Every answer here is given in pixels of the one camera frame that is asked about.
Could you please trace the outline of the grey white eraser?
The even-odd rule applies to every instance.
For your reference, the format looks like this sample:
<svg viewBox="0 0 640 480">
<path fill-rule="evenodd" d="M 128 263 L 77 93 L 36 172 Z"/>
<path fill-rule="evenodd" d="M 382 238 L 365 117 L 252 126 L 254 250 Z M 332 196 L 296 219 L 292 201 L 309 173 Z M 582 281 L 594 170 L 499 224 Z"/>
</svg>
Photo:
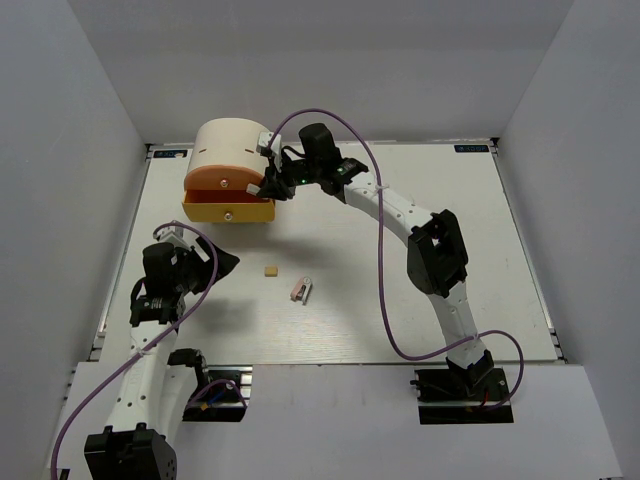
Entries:
<svg viewBox="0 0 640 480">
<path fill-rule="evenodd" d="M 256 185 L 253 185 L 253 184 L 248 184 L 248 185 L 247 185 L 247 188 L 246 188 L 246 191 L 247 191 L 250 195 L 253 195 L 253 196 L 257 196 L 257 195 L 258 195 L 259 190 L 260 190 L 260 188 L 259 188 L 258 186 L 256 186 Z"/>
</svg>

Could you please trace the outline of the orange organizer drawer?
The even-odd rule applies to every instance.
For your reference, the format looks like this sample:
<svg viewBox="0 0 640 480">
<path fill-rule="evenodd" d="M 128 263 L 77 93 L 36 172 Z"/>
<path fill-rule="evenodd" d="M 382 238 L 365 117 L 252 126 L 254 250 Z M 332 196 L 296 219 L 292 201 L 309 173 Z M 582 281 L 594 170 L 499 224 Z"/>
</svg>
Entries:
<svg viewBox="0 0 640 480">
<path fill-rule="evenodd" d="M 190 170 L 184 179 L 184 189 L 245 191 L 249 184 L 258 186 L 263 174 L 253 169 L 233 165 L 206 165 Z"/>
</svg>

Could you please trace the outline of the small beige eraser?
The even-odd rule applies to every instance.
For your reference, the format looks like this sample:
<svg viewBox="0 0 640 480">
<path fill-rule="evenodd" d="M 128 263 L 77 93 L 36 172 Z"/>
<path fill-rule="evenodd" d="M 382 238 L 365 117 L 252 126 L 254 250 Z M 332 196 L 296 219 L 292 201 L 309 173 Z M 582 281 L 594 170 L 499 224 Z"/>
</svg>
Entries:
<svg viewBox="0 0 640 480">
<path fill-rule="evenodd" d="M 275 277 L 278 275 L 278 268 L 276 266 L 267 266 L 264 270 L 266 277 Z"/>
</svg>

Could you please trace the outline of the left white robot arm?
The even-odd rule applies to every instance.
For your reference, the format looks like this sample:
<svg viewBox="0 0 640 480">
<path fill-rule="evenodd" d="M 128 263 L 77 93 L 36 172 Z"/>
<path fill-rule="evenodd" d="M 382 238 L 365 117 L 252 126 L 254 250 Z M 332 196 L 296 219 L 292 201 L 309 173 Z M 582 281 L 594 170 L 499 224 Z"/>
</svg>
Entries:
<svg viewBox="0 0 640 480">
<path fill-rule="evenodd" d="M 176 346 L 175 324 L 189 294 L 232 272 L 239 258 L 199 237 L 189 246 L 168 233 L 142 252 L 143 277 L 130 295 L 130 352 L 135 357 L 102 432 L 87 437 L 84 457 L 94 479 L 174 479 L 172 442 L 191 399 L 211 387 L 203 354 Z"/>
</svg>

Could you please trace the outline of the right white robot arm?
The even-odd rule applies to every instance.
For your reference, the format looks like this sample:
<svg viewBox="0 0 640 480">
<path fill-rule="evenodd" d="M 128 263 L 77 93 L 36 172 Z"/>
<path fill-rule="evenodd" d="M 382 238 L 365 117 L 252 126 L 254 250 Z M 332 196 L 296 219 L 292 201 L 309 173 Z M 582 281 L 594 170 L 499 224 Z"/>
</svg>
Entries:
<svg viewBox="0 0 640 480">
<path fill-rule="evenodd" d="M 268 160 L 256 194 L 290 200 L 297 187 L 317 184 L 329 196 L 377 220 L 407 249 L 407 274 L 436 313 L 447 347 L 446 362 L 453 390 L 472 399 L 488 385 L 494 367 L 481 340 L 468 302 L 468 254 L 457 217 L 449 210 L 434 213 L 382 185 L 367 165 L 342 155 L 322 123 L 300 130 L 303 154 L 291 159 L 272 132 L 259 134 L 257 150 Z"/>
</svg>

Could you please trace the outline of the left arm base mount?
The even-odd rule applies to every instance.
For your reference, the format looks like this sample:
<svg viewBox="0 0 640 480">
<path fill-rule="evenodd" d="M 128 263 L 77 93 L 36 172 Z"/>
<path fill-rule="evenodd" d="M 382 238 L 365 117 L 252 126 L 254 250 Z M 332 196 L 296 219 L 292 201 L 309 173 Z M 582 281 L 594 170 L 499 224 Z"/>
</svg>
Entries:
<svg viewBox="0 0 640 480">
<path fill-rule="evenodd" d="M 194 391 L 183 413 L 191 423 L 239 423 L 249 404 L 252 366 L 214 366 L 205 370 L 205 382 Z"/>
</svg>

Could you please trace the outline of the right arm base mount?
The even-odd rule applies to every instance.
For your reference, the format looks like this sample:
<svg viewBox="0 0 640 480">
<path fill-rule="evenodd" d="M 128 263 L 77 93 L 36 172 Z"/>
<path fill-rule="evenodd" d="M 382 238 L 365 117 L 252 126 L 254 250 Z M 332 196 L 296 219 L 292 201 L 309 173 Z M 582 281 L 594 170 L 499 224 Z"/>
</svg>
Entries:
<svg viewBox="0 0 640 480">
<path fill-rule="evenodd" d="M 514 416 L 506 376 L 495 368 L 468 393 L 453 374 L 444 369 L 414 371 L 410 385 L 417 393 L 421 425 L 512 424 Z"/>
</svg>

